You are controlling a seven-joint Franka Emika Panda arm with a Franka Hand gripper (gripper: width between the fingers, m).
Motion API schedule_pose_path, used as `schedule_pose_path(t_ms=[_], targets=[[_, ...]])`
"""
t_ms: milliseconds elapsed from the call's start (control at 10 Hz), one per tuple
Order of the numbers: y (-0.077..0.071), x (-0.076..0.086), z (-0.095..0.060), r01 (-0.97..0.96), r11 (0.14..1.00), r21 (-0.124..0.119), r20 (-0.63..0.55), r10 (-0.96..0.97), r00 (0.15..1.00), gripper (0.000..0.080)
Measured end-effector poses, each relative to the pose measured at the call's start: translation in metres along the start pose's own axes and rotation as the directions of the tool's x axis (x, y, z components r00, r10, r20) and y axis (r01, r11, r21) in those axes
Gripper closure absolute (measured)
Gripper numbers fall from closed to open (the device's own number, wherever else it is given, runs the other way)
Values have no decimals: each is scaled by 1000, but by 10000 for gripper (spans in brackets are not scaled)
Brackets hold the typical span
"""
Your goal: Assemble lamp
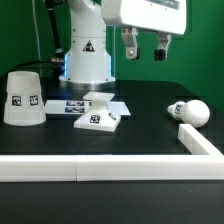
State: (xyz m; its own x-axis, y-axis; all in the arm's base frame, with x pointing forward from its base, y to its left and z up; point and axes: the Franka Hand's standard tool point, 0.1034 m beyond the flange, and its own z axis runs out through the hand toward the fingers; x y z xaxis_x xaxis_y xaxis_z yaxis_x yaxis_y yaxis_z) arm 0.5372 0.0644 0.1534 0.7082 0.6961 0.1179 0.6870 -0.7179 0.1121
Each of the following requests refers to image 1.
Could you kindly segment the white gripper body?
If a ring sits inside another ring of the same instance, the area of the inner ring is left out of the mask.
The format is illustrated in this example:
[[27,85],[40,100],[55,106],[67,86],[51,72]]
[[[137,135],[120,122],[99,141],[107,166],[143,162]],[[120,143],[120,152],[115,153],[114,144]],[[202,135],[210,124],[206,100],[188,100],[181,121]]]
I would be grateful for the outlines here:
[[102,0],[107,25],[183,35],[186,0]]

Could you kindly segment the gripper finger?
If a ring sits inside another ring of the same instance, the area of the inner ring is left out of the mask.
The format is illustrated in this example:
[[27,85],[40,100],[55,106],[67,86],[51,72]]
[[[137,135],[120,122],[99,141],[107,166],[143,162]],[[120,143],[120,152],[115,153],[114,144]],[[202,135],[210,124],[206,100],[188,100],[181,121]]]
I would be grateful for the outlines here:
[[167,33],[158,34],[158,46],[154,50],[155,61],[165,61],[167,59],[168,49],[171,44],[172,37]]
[[121,36],[126,47],[126,58],[138,60],[140,58],[140,48],[137,44],[138,29],[132,27],[122,28]]

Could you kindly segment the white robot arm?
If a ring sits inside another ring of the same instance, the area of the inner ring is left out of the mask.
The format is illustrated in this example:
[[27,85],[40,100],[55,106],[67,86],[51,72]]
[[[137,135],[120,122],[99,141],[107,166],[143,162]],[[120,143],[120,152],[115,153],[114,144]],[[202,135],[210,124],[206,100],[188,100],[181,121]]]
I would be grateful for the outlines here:
[[115,83],[112,59],[106,50],[106,28],[119,27],[126,58],[136,60],[140,30],[158,35],[156,61],[164,61],[174,35],[186,30],[186,0],[68,0],[71,16],[71,47],[65,55],[62,86],[101,90]]

